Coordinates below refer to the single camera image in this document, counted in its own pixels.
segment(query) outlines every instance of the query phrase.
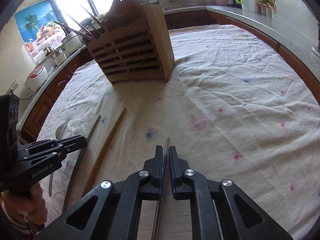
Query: human hand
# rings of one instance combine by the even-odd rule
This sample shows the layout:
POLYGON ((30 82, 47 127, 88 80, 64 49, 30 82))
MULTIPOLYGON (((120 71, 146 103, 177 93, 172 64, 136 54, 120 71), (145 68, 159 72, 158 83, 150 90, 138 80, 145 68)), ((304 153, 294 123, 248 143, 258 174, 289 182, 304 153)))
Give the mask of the human hand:
POLYGON ((43 190, 40 183, 34 184, 30 188, 29 198, 17 195, 9 190, 2 192, 3 208, 7 215, 19 224, 25 224, 23 216, 17 210, 29 212, 27 219, 36 225, 42 225, 47 221, 48 210, 42 198, 43 190))

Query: plastic jug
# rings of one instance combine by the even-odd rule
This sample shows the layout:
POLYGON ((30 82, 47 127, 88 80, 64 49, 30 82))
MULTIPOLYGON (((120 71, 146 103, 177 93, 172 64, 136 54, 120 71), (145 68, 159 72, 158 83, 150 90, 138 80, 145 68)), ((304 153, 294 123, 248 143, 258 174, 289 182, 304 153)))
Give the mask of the plastic jug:
POLYGON ((254 0, 236 0, 237 3, 242 5, 242 10, 255 12, 255 3, 254 0))

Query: triangular cutout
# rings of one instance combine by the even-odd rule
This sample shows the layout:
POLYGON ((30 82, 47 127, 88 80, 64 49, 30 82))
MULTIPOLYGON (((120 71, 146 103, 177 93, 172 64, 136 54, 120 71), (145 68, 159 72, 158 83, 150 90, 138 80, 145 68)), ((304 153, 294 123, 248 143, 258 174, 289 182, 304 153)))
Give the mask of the triangular cutout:
POLYGON ((92 196, 86 203, 66 219, 66 223, 78 230, 84 230, 97 201, 98 196, 92 196))
POLYGON ((246 228, 251 228, 263 222, 262 217, 240 195, 235 194, 234 199, 246 228))

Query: palm tree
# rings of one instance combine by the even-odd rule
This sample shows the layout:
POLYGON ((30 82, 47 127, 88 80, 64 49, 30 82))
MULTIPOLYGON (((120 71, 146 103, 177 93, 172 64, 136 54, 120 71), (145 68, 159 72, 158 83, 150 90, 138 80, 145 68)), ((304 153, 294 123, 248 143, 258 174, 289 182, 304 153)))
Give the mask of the palm tree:
POLYGON ((33 31, 34 29, 40 30, 36 25, 38 25, 40 22, 38 20, 38 17, 36 14, 29 15, 28 17, 25 17, 25 20, 28 21, 27 24, 24 26, 29 32, 33 31))
POLYGON ((53 16, 52 13, 48 12, 46 15, 45 15, 45 19, 47 22, 53 22, 56 20, 56 18, 53 16))

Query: finger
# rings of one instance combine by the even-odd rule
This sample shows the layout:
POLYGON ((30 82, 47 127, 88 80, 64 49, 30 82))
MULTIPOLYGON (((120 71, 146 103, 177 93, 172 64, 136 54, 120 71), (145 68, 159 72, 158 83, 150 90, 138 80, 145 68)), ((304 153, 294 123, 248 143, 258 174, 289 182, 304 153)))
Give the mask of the finger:
POLYGON ((40 188, 40 182, 37 182, 36 184, 34 184, 31 188, 30 188, 30 193, 31 196, 36 196, 38 189, 40 188))
POLYGON ((36 210, 37 208, 40 207, 40 204, 41 204, 41 200, 42 200, 42 193, 43 193, 43 190, 41 187, 38 188, 38 191, 37 191, 37 194, 33 197, 31 196, 29 199, 31 201, 31 204, 32 204, 32 211, 33 210, 36 210))
POLYGON ((41 200, 41 205, 38 209, 33 210, 31 213, 28 214, 27 219, 31 221, 39 220, 42 218, 45 209, 45 201, 44 199, 41 200))
POLYGON ((47 216, 48 216, 48 210, 47 208, 44 208, 44 214, 42 215, 42 217, 38 220, 33 221, 36 225, 42 225, 45 222, 47 222, 47 216))
POLYGON ((2 192, 2 199, 8 208, 20 209, 28 212, 32 211, 32 203, 26 197, 19 196, 7 190, 2 192))

